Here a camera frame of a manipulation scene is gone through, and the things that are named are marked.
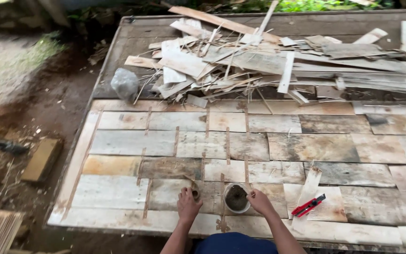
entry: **red box cutter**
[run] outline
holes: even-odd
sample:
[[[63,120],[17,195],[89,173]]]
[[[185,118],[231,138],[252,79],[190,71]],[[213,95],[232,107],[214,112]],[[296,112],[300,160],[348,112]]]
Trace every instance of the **red box cutter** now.
[[[325,194],[322,194],[321,196],[317,197],[317,198],[313,198],[310,201],[308,201],[307,203],[305,203],[304,205],[298,206],[296,207],[296,209],[294,209],[291,214],[297,217],[302,217],[304,214],[308,213],[309,211],[311,211],[313,208],[316,207],[316,205],[319,205],[322,200],[325,199]]]

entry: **person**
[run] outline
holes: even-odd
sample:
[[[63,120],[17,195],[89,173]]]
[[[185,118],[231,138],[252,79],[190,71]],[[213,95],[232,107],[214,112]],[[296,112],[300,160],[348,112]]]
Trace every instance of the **person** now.
[[[193,246],[191,251],[194,254],[306,254],[281,221],[280,215],[275,211],[266,194],[253,189],[247,195],[247,199],[253,209],[266,218],[275,244],[269,240],[255,239],[237,232],[228,232],[210,235]],[[202,200],[194,201],[191,188],[184,187],[181,189],[177,201],[180,218],[161,254],[184,254],[187,235],[202,205]]]

